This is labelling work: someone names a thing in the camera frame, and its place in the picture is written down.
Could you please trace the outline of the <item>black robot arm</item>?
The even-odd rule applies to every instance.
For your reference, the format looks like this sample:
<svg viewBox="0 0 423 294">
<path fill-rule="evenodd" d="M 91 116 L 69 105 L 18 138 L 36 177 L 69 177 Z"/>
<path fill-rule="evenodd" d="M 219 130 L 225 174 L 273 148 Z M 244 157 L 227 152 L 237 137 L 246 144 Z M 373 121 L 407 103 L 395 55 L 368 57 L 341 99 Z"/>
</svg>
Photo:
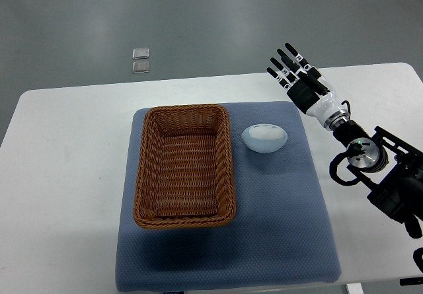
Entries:
<svg viewBox="0 0 423 294">
<path fill-rule="evenodd" d="M 342 186 L 363 183 L 377 209 L 403 224 L 411 238 L 422 238 L 422 152 L 381 127 L 369 136 L 351 119 L 350 103 L 337 101 L 326 77 L 290 43 L 285 47 L 267 71 L 302 113 L 344 146 L 329 164 L 330 177 Z"/>
</svg>

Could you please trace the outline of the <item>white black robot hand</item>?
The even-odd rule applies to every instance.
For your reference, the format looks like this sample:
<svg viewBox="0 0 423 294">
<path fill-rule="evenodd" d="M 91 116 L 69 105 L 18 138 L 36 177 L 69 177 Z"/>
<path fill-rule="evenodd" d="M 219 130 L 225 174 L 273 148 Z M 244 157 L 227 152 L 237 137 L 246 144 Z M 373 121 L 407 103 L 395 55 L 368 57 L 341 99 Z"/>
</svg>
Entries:
<svg viewBox="0 0 423 294">
<path fill-rule="evenodd" d="M 267 67 L 267 72 L 287 90 L 287 95 L 304 114 L 314 117 L 327 130 L 334 131 L 350 119 L 347 107 L 336 99 L 336 92 L 328 83 L 322 83 L 323 76 L 290 43 L 285 47 L 291 59 L 283 50 L 277 49 L 283 65 L 274 57 L 270 62 L 278 70 Z M 311 87 L 300 78 L 308 76 Z"/>
</svg>

